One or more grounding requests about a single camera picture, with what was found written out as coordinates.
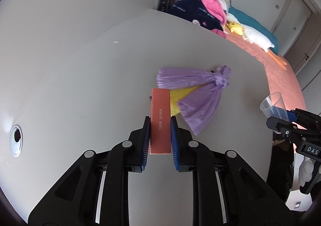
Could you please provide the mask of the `right hand white glove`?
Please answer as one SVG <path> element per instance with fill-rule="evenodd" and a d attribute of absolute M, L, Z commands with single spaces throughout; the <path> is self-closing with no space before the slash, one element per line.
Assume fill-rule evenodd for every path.
<path fill-rule="evenodd" d="M 314 161 L 305 156 L 299 167 L 298 182 L 301 187 L 304 187 L 304 185 L 312 179 L 313 170 Z"/>

